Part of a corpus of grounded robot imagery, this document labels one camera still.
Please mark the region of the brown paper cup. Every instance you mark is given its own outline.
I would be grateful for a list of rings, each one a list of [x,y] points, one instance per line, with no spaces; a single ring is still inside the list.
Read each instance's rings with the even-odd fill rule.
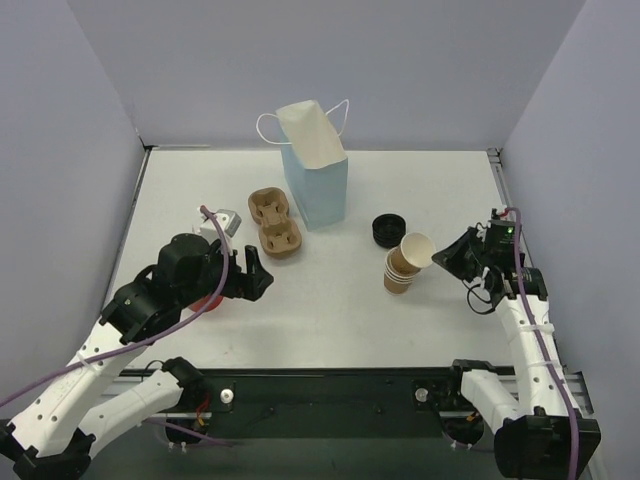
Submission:
[[[436,246],[430,237],[414,232],[406,234],[399,245],[404,260],[414,268],[424,269],[432,264]]]

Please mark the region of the brown pulp cup carrier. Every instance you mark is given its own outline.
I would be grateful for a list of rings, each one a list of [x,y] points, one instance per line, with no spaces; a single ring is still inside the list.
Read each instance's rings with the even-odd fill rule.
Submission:
[[[289,202],[277,187],[254,191],[248,198],[248,207],[258,225],[258,236],[264,252],[274,259],[294,255],[302,244],[300,230],[289,217]]]

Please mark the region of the light blue paper bag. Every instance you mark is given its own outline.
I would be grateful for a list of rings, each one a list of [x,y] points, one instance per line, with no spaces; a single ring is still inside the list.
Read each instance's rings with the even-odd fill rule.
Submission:
[[[306,100],[261,114],[255,124],[259,137],[280,148],[285,180],[309,231],[344,220],[348,183],[348,154],[342,145],[350,101],[325,111],[318,101]],[[261,130],[267,117],[277,120],[278,141]]]

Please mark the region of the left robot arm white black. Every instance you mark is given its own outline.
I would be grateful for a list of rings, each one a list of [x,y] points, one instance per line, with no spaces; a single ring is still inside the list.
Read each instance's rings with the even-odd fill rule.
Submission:
[[[174,236],[156,263],[120,287],[88,338],[62,372],[22,412],[1,423],[1,454],[21,479],[78,479],[110,442],[147,418],[177,407],[195,409],[206,398],[203,374],[182,357],[163,361],[138,385],[99,399],[125,367],[182,325],[182,312],[211,297],[255,302],[273,283],[256,247],[245,264],[222,241]]]

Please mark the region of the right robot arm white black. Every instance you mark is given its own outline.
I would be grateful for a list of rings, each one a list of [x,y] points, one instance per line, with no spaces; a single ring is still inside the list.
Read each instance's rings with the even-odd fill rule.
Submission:
[[[517,392],[511,394],[486,362],[460,360],[443,384],[446,401],[471,404],[493,435],[496,465],[506,478],[577,479],[601,441],[567,385],[549,317],[542,273],[525,266],[516,208],[493,211],[483,228],[470,227],[434,263],[482,287],[507,335]]]

